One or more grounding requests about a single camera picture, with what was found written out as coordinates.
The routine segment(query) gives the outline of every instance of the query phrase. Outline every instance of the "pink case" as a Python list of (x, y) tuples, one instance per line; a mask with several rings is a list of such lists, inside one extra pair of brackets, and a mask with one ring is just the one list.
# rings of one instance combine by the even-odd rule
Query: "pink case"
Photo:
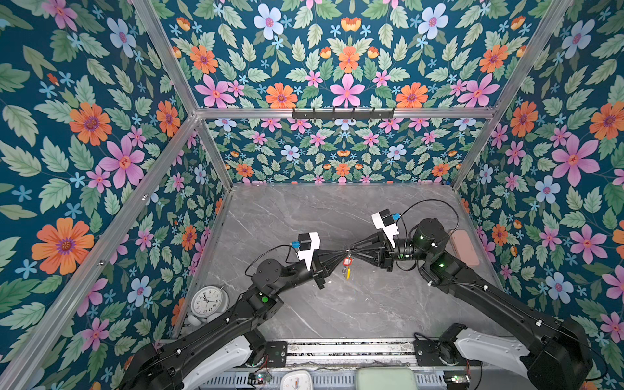
[(457, 258), (466, 263), (469, 267), (479, 265), (479, 256), (472, 246), (472, 241), (465, 230), (456, 230), (451, 235), (451, 245), (455, 250)]

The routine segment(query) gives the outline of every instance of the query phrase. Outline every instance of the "marble surface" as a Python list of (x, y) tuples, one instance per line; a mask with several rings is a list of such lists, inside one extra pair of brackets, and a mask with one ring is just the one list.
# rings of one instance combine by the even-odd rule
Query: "marble surface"
[[(459, 228), (469, 231), (477, 252), (482, 250), (459, 199), (447, 185), (259, 185), (233, 191), (203, 283), (223, 286), (232, 301), (251, 285), (243, 272), (264, 251), (308, 232), (319, 233), (323, 249), (343, 249), (375, 232), (371, 214), (385, 208), (403, 212), (425, 198), (443, 199), (456, 207)], [(407, 229), (434, 217), (448, 230), (455, 227), (455, 215), (446, 205), (427, 202), (405, 216)], [(287, 251), (280, 248), (271, 257), (283, 261)], [(486, 263), (475, 270), (494, 281), (492, 266), (483, 258)], [(439, 336), (459, 322), (481, 332), (508, 335), (472, 306), (427, 286), (416, 270), (394, 267), (386, 272), (355, 261), (349, 281), (339, 267), (325, 286), (319, 290), (315, 283), (307, 283), (283, 293), (284, 307), (260, 331), (268, 339), (411, 337), (415, 331)]]

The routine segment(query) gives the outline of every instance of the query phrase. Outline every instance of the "clock face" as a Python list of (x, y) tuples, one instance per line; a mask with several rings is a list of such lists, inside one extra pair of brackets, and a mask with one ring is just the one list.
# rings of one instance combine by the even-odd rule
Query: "clock face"
[(312, 377), (306, 371), (286, 374), (281, 380), (281, 390), (312, 390)]
[(217, 287), (204, 287), (195, 295), (192, 303), (193, 313), (199, 317), (207, 317), (217, 312), (223, 300), (223, 293)]

